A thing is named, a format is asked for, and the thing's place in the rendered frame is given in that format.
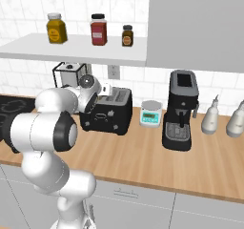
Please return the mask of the grey cupboard door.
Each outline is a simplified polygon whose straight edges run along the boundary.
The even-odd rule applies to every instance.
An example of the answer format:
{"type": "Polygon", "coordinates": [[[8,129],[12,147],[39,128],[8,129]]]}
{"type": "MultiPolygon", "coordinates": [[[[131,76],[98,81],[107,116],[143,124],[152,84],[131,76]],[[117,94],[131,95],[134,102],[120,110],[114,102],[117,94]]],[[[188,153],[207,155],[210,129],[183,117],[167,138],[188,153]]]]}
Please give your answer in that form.
{"type": "Polygon", "coordinates": [[[50,229],[57,219],[56,197],[36,192],[20,167],[0,164],[0,227],[50,229]]]}
{"type": "Polygon", "coordinates": [[[170,229],[244,229],[244,222],[173,211],[170,229]]]}
{"type": "Polygon", "coordinates": [[[168,208],[99,196],[87,198],[86,205],[92,206],[97,229],[170,228],[172,211],[168,208]]]}

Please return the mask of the black toaster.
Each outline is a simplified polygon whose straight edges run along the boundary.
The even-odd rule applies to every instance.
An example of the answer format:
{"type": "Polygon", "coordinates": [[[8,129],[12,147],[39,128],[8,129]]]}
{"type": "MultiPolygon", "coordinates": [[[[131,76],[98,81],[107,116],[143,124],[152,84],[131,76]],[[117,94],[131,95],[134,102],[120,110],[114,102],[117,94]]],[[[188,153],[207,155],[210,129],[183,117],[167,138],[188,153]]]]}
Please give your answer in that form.
{"type": "Polygon", "coordinates": [[[84,131],[124,135],[132,119],[132,91],[113,87],[112,95],[99,96],[91,112],[79,116],[84,131]],[[109,111],[114,111],[113,116],[108,115],[109,111]]]}

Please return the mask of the white kitchen scale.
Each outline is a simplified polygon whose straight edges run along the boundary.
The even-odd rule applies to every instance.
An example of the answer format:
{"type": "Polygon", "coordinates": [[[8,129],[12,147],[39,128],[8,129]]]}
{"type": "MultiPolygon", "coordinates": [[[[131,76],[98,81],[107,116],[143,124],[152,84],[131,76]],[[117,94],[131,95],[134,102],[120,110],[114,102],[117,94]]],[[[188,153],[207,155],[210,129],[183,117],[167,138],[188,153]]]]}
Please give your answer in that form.
{"type": "Polygon", "coordinates": [[[141,104],[139,123],[143,127],[158,128],[162,119],[162,104],[146,100],[141,104]]]}

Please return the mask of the white box in black frame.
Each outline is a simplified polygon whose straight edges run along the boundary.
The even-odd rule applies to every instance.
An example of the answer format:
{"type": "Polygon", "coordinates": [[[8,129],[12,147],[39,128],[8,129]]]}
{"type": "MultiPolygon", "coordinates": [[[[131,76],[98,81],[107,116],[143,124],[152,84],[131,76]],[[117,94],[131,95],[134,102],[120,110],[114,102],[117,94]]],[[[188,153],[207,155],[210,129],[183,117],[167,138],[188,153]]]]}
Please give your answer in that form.
{"type": "Polygon", "coordinates": [[[91,67],[85,63],[67,63],[61,62],[52,69],[52,76],[56,88],[65,85],[76,88],[79,85],[80,78],[89,73],[91,67]]]}

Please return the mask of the white wall shelf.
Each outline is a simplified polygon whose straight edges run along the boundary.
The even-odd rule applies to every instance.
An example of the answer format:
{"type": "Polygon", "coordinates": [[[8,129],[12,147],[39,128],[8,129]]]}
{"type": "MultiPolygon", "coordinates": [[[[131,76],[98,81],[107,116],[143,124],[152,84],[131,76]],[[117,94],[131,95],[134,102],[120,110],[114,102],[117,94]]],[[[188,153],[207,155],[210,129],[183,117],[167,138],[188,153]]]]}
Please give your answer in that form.
{"type": "Polygon", "coordinates": [[[0,58],[100,65],[144,67],[147,38],[135,37],[131,47],[121,38],[109,36],[105,46],[94,46],[88,35],[71,34],[64,44],[51,44],[44,33],[31,33],[0,46],[0,58]]]}

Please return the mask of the white bottle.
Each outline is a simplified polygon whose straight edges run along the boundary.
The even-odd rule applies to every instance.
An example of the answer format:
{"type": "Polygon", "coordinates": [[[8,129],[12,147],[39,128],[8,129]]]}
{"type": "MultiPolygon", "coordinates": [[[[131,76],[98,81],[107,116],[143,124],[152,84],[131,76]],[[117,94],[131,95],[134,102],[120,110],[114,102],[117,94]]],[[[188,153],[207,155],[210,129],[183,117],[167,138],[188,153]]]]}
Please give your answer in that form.
{"type": "Polygon", "coordinates": [[[226,133],[230,137],[240,137],[244,132],[244,100],[239,104],[239,107],[234,111],[227,126],[226,133]]]}
{"type": "Polygon", "coordinates": [[[207,110],[202,123],[201,131],[206,135],[212,135],[215,133],[218,124],[218,96],[215,97],[211,107],[207,110]]]}

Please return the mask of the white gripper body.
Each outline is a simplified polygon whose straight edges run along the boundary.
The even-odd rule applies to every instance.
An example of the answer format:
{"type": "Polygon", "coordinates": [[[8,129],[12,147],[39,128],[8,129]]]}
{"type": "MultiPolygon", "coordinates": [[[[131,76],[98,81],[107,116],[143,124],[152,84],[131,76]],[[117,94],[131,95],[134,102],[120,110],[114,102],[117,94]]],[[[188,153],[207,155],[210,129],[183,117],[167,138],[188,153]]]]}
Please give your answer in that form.
{"type": "Polygon", "coordinates": [[[112,95],[112,86],[109,83],[104,83],[101,85],[101,92],[102,96],[109,96],[112,95]]]}

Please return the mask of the black coffee machine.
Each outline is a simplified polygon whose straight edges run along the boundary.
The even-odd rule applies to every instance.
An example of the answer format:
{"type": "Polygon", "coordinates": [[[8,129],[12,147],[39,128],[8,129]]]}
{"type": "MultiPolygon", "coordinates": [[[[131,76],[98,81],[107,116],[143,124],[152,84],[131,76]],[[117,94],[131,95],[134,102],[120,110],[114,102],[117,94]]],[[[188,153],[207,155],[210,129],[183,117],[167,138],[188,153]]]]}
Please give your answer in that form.
{"type": "Polygon", "coordinates": [[[191,117],[196,117],[199,102],[196,77],[192,71],[171,72],[167,112],[163,117],[162,146],[188,152],[192,147],[191,117]]]}

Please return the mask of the grey wall cupboard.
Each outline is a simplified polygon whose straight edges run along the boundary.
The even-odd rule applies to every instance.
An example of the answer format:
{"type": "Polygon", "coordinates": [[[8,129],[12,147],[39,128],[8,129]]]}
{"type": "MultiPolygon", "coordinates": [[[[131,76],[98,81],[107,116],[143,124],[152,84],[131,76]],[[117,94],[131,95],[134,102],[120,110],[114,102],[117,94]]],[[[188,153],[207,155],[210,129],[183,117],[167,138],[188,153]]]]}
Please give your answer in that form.
{"type": "Polygon", "coordinates": [[[146,65],[244,73],[244,0],[150,0],[146,65]]]}

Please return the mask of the black hob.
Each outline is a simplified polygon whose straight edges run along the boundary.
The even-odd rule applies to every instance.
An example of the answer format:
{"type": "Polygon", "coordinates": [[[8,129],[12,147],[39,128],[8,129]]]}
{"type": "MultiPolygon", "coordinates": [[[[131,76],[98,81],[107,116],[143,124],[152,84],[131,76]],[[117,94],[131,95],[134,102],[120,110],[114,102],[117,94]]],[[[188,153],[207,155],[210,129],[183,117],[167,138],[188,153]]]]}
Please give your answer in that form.
{"type": "Polygon", "coordinates": [[[17,137],[27,137],[27,118],[35,108],[34,102],[34,98],[0,94],[0,141],[5,140],[15,154],[18,151],[12,142],[17,137]]]}

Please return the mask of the red jar black lid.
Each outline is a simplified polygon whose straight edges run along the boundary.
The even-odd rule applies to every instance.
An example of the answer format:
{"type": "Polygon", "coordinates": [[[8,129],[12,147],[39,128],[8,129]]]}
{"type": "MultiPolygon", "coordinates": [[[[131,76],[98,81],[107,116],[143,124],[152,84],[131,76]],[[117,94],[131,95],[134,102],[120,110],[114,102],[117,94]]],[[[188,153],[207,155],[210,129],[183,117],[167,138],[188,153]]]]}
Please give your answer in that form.
{"type": "Polygon", "coordinates": [[[103,13],[91,16],[91,41],[94,46],[104,46],[107,43],[107,21],[103,13]]]}

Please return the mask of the white wall socket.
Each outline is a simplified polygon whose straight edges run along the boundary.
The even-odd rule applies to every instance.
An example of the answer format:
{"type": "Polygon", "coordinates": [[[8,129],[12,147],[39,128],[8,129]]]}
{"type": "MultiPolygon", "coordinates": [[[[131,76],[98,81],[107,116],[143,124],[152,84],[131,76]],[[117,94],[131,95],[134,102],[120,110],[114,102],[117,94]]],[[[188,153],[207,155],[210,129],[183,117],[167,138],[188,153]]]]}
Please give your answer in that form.
{"type": "Polygon", "coordinates": [[[108,79],[120,79],[120,67],[116,65],[108,66],[108,79]]]}

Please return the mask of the yellow jar white lid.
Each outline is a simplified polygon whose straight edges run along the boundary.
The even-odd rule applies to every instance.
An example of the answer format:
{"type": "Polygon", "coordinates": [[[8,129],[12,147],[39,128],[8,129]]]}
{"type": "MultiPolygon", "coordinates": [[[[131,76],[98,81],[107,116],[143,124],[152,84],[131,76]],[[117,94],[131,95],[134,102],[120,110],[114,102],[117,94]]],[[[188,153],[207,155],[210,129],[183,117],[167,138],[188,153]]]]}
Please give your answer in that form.
{"type": "Polygon", "coordinates": [[[66,25],[61,19],[61,14],[57,12],[48,14],[49,22],[47,31],[49,41],[52,44],[63,44],[68,40],[66,25]]]}

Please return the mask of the small brown jar black lid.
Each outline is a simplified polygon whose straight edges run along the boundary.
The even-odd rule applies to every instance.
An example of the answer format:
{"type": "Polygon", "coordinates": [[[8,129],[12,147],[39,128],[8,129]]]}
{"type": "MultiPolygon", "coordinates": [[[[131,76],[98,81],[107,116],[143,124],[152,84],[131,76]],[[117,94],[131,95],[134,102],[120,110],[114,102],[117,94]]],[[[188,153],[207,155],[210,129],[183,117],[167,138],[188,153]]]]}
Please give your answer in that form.
{"type": "Polygon", "coordinates": [[[122,46],[131,47],[133,44],[132,25],[124,25],[122,32],[122,46]]]}

